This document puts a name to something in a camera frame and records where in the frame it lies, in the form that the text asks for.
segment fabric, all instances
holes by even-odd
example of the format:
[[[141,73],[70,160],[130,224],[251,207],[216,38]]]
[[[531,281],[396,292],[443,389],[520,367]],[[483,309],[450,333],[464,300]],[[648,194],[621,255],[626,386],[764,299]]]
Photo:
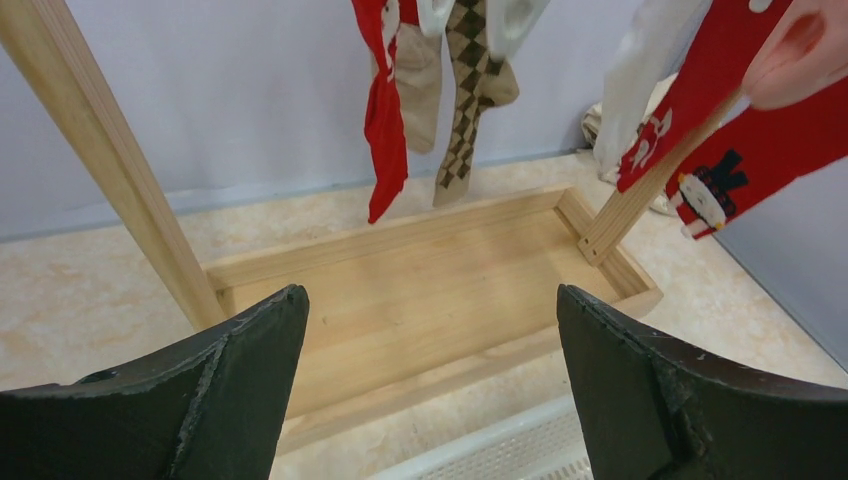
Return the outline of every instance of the fabric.
[[[418,0],[400,0],[400,22],[407,25],[418,24]]]
[[[468,192],[480,116],[491,107],[512,103],[519,94],[509,62],[496,62],[489,55],[485,0],[457,0],[445,31],[456,100],[450,144],[436,176],[434,207]]]
[[[513,58],[550,1],[486,0],[486,38],[492,58]]]
[[[671,88],[671,84],[674,83],[675,78],[677,78],[677,73],[669,75],[654,85],[654,89],[651,91],[651,95],[648,97],[648,102],[645,105],[645,111],[642,112],[642,119],[631,132],[630,139],[625,145],[625,149],[629,149],[636,143],[636,138],[639,136],[639,132],[642,130],[645,123],[648,122],[648,119],[651,118],[651,114],[654,113],[654,110],[657,108],[657,105],[659,105],[660,100],[662,100],[665,94],[668,93],[668,89]],[[589,145],[595,146],[598,144],[598,135],[601,130],[601,126],[603,125],[603,121],[607,118],[606,115],[611,117],[615,116],[615,107],[609,109],[604,108],[603,100],[589,107],[589,109],[586,110],[586,113],[583,114],[583,118],[580,121],[580,129],[583,131],[583,138],[586,139]],[[619,154],[619,158],[615,160],[613,167],[617,168],[620,161],[621,155]],[[602,174],[609,171],[608,168],[600,168],[600,170]]]
[[[710,0],[645,0],[637,9],[604,76],[604,122],[593,151],[602,174],[618,166],[646,108],[654,110],[648,107],[651,92],[709,4]]]
[[[656,84],[656,86],[654,87],[654,91],[651,93],[651,98],[648,100],[648,107],[645,110],[644,116],[642,117],[642,124],[639,125],[639,130],[641,130],[644,123],[648,121],[648,118],[651,116],[654,109],[657,108],[657,105],[660,103],[660,100],[662,100],[666,92],[668,92],[669,87],[671,87],[671,84],[674,82],[674,79],[676,77],[677,74],[674,73]],[[583,130],[583,137],[586,139],[587,142],[589,142],[589,145],[595,145],[598,130],[600,129],[601,124],[603,123],[602,114],[603,102],[598,102],[592,105],[589,110],[586,111],[586,113],[583,115],[580,127]],[[638,131],[633,132],[633,135],[631,136],[630,140],[631,144],[636,141],[637,135]],[[618,166],[608,171],[603,171],[599,169],[598,178],[601,179],[601,181],[603,182],[615,185],[616,182],[618,182]],[[669,206],[668,199],[665,197],[665,193],[654,199],[654,201],[651,203],[650,209],[662,215],[674,217],[677,216],[677,212]]]
[[[352,0],[360,33],[377,62],[368,94],[365,138],[377,185],[368,205],[368,223],[375,223],[403,190],[408,176],[406,139],[400,97],[395,84],[396,35],[400,28],[398,0]]]
[[[401,2],[401,19],[404,3]],[[377,64],[371,59],[376,73]],[[416,25],[401,22],[397,34],[395,83],[406,147],[426,154],[433,150],[442,98],[442,38],[425,37]]]
[[[748,108],[708,138],[680,166],[666,193],[702,238],[774,195],[796,178],[848,155],[848,80],[777,110]]]
[[[619,191],[630,188],[739,88],[790,3],[773,0],[760,11],[752,9],[753,2],[713,0],[677,79],[622,158]]]

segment wooden rod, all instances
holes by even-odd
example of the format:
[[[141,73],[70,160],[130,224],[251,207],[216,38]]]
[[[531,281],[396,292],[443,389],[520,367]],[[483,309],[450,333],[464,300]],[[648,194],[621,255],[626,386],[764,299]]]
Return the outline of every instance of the wooden rod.
[[[194,328],[225,320],[64,0],[0,0],[0,42]]]
[[[639,217],[662,193],[683,160],[712,135],[740,98],[741,90],[729,95],[701,126],[689,132],[626,192],[613,192],[586,234],[577,243],[590,265],[600,265],[615,250]]]

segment wooden box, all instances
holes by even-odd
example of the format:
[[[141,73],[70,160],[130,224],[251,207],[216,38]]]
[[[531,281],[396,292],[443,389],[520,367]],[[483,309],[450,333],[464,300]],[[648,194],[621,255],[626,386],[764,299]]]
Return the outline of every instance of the wooden box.
[[[291,283],[309,293],[283,452],[560,349],[560,284],[650,311],[662,293],[621,247],[597,268],[577,248],[593,216],[548,187],[204,270],[228,316]]]

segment argyle sock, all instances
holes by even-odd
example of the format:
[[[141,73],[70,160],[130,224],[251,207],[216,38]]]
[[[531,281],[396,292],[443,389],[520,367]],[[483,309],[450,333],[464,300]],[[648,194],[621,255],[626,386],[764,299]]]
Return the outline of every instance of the argyle sock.
[[[486,0],[489,54],[495,60],[512,58],[550,0]]]
[[[489,55],[485,0],[457,0],[445,31],[456,101],[450,144],[436,176],[435,207],[468,192],[480,116],[488,108],[512,103],[519,94],[509,63],[493,61]]]

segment red christmas sock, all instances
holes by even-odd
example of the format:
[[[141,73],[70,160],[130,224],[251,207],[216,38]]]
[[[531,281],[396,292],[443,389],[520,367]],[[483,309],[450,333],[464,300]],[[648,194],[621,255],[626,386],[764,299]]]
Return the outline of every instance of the red christmas sock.
[[[620,192],[630,188],[687,133],[703,124],[739,87],[751,60],[790,3],[791,0],[713,0],[677,79],[634,146],[621,159],[617,183]]]
[[[418,26],[418,1],[400,0],[400,21]]]
[[[721,229],[793,180],[848,155],[848,80],[777,110],[749,108],[707,139],[666,186],[684,234]]]
[[[371,146],[377,176],[368,205],[368,223],[374,223],[403,190],[408,176],[400,97],[394,81],[400,8],[398,0],[352,2],[359,31],[377,62],[377,74],[371,84],[365,113],[365,138]]]

